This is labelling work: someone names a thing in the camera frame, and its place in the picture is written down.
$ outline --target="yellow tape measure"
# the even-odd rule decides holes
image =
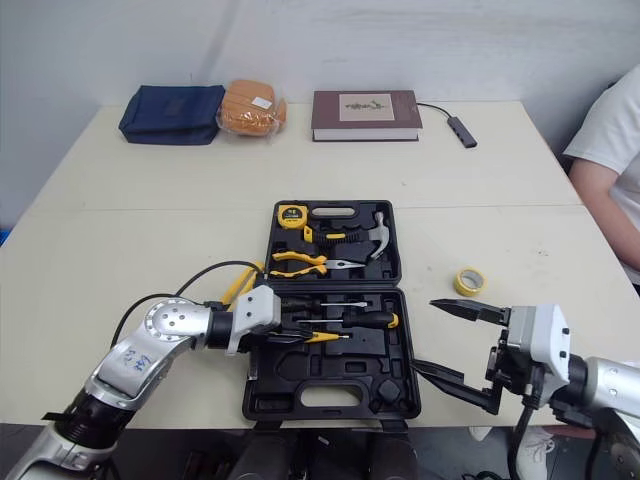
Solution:
[[[278,223],[286,230],[302,230],[307,224],[309,209],[304,205],[280,205]]]
[[[463,268],[453,279],[453,288],[465,297],[477,295],[484,290],[486,285],[487,280],[484,278],[484,275],[475,268]]]

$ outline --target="yellow tape roll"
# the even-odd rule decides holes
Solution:
[[[453,288],[460,295],[465,297],[473,297],[477,295],[487,285],[487,280],[475,268],[463,268],[453,279]]]

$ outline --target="white shirt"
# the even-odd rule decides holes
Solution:
[[[596,100],[564,154],[617,172],[611,198],[640,230],[640,65]],[[640,272],[622,266],[640,284]]]

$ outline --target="brown book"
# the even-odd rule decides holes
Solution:
[[[422,121],[413,90],[316,91],[316,142],[418,140]]]

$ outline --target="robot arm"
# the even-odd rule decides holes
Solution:
[[[155,304],[142,324],[100,362],[84,388],[52,420],[9,472],[8,479],[37,478],[49,466],[60,478],[88,474],[110,458],[120,433],[165,378],[175,357],[188,349],[226,348],[234,355],[247,334],[280,325],[280,299],[266,285],[238,297],[235,311],[215,311],[183,298]]]
[[[431,362],[415,360],[412,367],[418,373],[448,395],[494,415],[502,389],[522,396],[525,411],[521,420],[525,412],[530,416],[549,404],[558,420],[596,430],[607,443],[621,478],[640,477],[640,370],[602,358],[584,360],[571,355],[571,332],[558,305],[497,308],[447,299],[431,304],[467,320],[500,325],[503,330],[489,355],[485,378],[490,388],[473,389],[464,384],[463,373]],[[523,430],[527,422],[518,423]],[[509,473],[516,480],[518,446],[510,451],[509,461]]]

